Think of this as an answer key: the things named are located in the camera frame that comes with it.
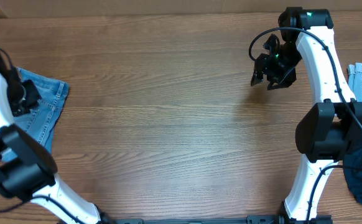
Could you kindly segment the blue denim jeans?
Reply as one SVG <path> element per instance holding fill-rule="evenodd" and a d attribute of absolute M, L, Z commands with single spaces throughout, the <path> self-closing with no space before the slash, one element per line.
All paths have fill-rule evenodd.
<path fill-rule="evenodd" d="M 16 117 L 16 124 L 43 145 L 48 152 L 51 152 L 54 127 L 65 106 L 70 89 L 69 84 L 43 77 L 23 68 L 19 68 L 18 71 L 24 81 L 33 82 L 41 99 L 38 100 L 38 107 L 31 109 L 30 113 Z"/>

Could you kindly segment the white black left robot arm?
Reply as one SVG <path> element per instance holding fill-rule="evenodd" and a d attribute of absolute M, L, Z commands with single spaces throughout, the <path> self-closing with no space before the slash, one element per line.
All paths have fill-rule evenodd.
<path fill-rule="evenodd" d="M 67 83 L 13 66 L 0 49 L 0 194 L 44 207 L 63 223 L 112 223 L 59 176 L 51 155 L 53 129 L 67 98 Z"/>

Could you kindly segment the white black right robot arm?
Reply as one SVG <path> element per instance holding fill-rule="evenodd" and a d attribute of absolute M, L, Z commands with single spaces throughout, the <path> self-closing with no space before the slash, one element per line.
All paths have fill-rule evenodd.
<path fill-rule="evenodd" d="M 287 7 L 274 29 L 265 32 L 265 52 L 254 58 L 252 85 L 268 81 L 268 89 L 296 81 L 295 68 L 305 64 L 313 105 L 297 125 L 295 143 L 300 163 L 289 195 L 277 215 L 250 215 L 248 223 L 331 223 L 317 206 L 333 170 L 362 146 L 362 102 L 343 75 L 334 44 L 331 15 L 326 9 Z"/>

